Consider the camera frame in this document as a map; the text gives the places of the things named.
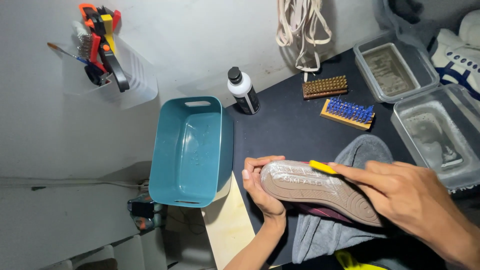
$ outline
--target wall-mounted holder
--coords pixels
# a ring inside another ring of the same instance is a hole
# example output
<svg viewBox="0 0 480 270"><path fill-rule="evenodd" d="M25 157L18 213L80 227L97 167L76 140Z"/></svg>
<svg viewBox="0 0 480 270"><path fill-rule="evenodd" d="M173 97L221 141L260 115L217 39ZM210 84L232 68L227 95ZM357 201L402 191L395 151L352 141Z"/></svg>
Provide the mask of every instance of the wall-mounted holder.
<svg viewBox="0 0 480 270"><path fill-rule="evenodd" d="M127 77L130 89L121 93L118 85L109 75L109 83L96 86L90 82L84 64L72 57L62 58L63 92L67 95L106 104L125 110L154 99L158 86L154 67L132 49L120 37L114 36L115 55Z"/></svg>

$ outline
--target brass bristle brush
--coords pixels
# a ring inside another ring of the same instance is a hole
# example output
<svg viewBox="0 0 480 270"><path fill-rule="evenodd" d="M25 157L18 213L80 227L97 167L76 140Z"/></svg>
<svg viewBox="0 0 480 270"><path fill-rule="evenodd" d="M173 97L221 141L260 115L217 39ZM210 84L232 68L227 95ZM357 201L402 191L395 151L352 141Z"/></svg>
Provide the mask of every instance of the brass bristle brush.
<svg viewBox="0 0 480 270"><path fill-rule="evenodd" d="M345 75L302 84L303 99L323 98L347 93Z"/></svg>

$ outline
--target white shoe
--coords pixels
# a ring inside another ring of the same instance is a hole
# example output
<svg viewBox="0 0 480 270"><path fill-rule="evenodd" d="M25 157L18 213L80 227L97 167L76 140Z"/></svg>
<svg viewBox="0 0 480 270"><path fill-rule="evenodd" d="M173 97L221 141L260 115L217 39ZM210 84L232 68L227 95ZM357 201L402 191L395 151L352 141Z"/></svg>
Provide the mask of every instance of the white shoe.
<svg viewBox="0 0 480 270"><path fill-rule="evenodd" d="M463 18L458 36L469 45L480 46L480 10L472 11Z"/></svg>
<svg viewBox="0 0 480 270"><path fill-rule="evenodd" d="M480 100L480 50L469 46L448 29L441 29L438 48L432 56L433 66L440 75L440 83L459 84Z"/></svg>

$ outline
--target hand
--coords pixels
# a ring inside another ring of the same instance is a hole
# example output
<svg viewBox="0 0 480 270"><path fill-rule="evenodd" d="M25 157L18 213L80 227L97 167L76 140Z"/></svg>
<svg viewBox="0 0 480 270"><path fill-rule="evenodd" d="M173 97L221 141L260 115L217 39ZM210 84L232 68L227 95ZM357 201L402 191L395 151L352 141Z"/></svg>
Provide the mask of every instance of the hand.
<svg viewBox="0 0 480 270"><path fill-rule="evenodd" d="M369 161L365 170L329 163L362 189L375 210L451 262L479 267L480 230L460 212L434 171Z"/></svg>
<svg viewBox="0 0 480 270"><path fill-rule="evenodd" d="M241 172L243 177L243 187L250 194L254 203L264 214L265 221L273 219L276 221L285 221L285 207L283 204L268 195L260 184L260 171L263 166L273 160L284 160L284 156L269 156L263 158L246 158L245 169Z"/></svg>

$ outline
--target white bottle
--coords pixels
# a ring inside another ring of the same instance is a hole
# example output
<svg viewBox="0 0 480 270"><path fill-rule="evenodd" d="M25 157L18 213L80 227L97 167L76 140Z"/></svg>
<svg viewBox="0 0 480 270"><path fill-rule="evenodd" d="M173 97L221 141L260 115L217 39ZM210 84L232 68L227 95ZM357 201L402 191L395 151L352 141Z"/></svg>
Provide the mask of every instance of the white bottle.
<svg viewBox="0 0 480 270"><path fill-rule="evenodd" d="M245 114L252 115L258 112L260 103L257 93L246 73L241 72L238 67L232 67L228 71L227 86Z"/></svg>

